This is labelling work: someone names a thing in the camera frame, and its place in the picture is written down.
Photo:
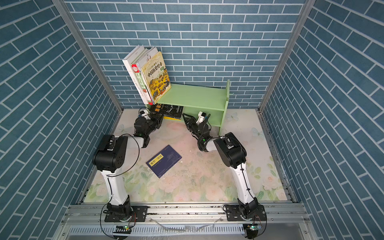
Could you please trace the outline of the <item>yellow cartoon cover book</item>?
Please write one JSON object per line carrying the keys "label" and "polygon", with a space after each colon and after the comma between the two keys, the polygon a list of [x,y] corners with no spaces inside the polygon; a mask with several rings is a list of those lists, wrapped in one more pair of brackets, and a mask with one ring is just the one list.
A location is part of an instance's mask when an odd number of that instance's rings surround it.
{"label": "yellow cartoon cover book", "polygon": [[164,119],[166,119],[166,120],[172,120],[172,121],[181,121],[180,118],[172,118],[172,117],[168,117],[168,116],[164,116]]}

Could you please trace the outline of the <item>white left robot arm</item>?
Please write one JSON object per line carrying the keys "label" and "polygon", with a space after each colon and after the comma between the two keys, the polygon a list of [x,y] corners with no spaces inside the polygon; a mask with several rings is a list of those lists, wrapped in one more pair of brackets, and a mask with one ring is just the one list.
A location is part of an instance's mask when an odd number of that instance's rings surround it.
{"label": "white left robot arm", "polygon": [[150,142],[150,134],[161,127],[163,118],[159,113],[139,112],[133,135],[104,135],[94,154],[92,163],[101,172],[110,197],[106,213],[119,218],[120,222],[128,221],[134,214],[123,181],[123,174],[127,170],[121,170],[127,147],[133,145],[138,150],[146,148]]}

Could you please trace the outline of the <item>black slipcase box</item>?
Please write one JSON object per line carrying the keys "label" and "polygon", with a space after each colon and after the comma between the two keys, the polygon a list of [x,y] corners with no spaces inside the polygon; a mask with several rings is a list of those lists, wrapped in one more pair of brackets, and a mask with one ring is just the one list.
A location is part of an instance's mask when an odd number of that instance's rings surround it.
{"label": "black slipcase box", "polygon": [[167,104],[156,104],[150,106],[150,111],[152,113],[160,113],[164,116],[172,118],[182,118],[184,107],[177,105],[167,105]]}

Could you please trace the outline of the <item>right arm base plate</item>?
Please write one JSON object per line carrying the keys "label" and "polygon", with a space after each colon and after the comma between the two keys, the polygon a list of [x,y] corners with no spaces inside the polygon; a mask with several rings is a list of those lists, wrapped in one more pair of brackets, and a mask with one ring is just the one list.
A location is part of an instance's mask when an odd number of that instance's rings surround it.
{"label": "right arm base plate", "polygon": [[239,205],[223,205],[223,211],[226,214],[227,221],[266,221],[267,214],[263,205],[249,208]]}

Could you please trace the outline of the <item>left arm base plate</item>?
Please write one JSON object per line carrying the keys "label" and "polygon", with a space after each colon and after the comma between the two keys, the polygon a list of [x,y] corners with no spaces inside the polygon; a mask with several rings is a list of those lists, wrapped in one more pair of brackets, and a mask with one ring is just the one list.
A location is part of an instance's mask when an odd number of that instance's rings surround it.
{"label": "left arm base plate", "polygon": [[141,223],[146,220],[148,206],[130,206],[129,209],[118,207],[114,211],[105,209],[103,213],[106,214],[106,223]]}

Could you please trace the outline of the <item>white paperback book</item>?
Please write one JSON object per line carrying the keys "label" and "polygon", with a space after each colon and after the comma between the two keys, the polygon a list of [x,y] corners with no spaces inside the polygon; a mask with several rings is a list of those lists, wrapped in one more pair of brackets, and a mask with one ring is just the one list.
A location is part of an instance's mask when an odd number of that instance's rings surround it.
{"label": "white paperback book", "polygon": [[139,95],[143,101],[143,103],[145,105],[148,105],[148,102],[147,102],[147,99],[144,95],[144,93],[142,92],[142,89],[140,87],[140,84],[138,83],[138,80],[136,78],[136,74],[134,73],[131,65],[132,65],[132,62],[138,57],[138,55],[142,52],[142,50],[139,50],[140,48],[140,45],[136,46],[127,56],[125,56],[123,58],[123,63],[135,85],[135,87],[137,88],[138,92],[139,92]]}

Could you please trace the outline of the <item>white red-lettered magazine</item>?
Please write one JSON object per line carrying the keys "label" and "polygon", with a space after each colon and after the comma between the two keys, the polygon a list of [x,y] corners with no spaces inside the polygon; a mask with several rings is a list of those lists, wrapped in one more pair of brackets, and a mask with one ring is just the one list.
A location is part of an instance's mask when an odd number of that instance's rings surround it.
{"label": "white red-lettered magazine", "polygon": [[151,49],[147,49],[144,55],[137,61],[137,67],[141,71],[143,66],[158,53],[157,47],[152,47]]}

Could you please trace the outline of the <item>yellow history book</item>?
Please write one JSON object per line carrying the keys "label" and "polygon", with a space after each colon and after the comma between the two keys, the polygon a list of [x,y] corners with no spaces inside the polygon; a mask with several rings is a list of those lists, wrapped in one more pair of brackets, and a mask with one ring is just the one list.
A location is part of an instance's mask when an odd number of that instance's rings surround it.
{"label": "yellow history book", "polygon": [[142,67],[142,74],[147,84],[153,105],[171,89],[171,81],[162,52],[157,52]]}

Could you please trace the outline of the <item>green nature encyclopedia book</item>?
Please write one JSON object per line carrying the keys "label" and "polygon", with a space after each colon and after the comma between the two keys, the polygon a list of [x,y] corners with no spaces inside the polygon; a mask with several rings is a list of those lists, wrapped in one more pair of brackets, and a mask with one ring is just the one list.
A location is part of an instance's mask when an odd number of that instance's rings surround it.
{"label": "green nature encyclopedia book", "polygon": [[145,54],[148,52],[148,49],[144,48],[143,46],[140,46],[139,50],[142,50],[142,52],[138,55],[138,57],[132,62],[132,69],[134,73],[136,74],[136,78],[138,80],[138,83],[140,84],[140,87],[142,89],[142,92],[144,93],[147,102],[149,105],[153,105],[153,100],[150,96],[150,93],[147,89],[147,85],[144,81],[144,78],[142,76],[141,67],[139,66],[139,61],[144,58]]}

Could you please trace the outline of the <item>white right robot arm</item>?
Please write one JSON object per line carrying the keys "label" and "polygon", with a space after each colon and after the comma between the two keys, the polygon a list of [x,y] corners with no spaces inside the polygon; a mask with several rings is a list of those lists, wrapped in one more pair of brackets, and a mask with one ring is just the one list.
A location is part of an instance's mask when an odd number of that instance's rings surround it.
{"label": "white right robot arm", "polygon": [[229,132],[224,136],[210,135],[209,117],[202,113],[196,119],[194,116],[182,114],[187,130],[197,140],[197,146],[202,152],[217,151],[223,163],[230,168],[238,193],[239,212],[243,219],[259,219],[266,221],[267,215],[253,193],[246,168],[247,151],[236,136]]}

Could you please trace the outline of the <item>dark blue book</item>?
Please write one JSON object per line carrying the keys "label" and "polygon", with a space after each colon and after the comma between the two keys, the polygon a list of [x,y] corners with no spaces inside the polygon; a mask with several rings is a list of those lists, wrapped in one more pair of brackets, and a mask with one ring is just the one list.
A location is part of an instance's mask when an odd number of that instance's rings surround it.
{"label": "dark blue book", "polygon": [[181,159],[182,156],[177,153],[170,145],[167,145],[154,157],[148,160],[146,164],[160,179]]}

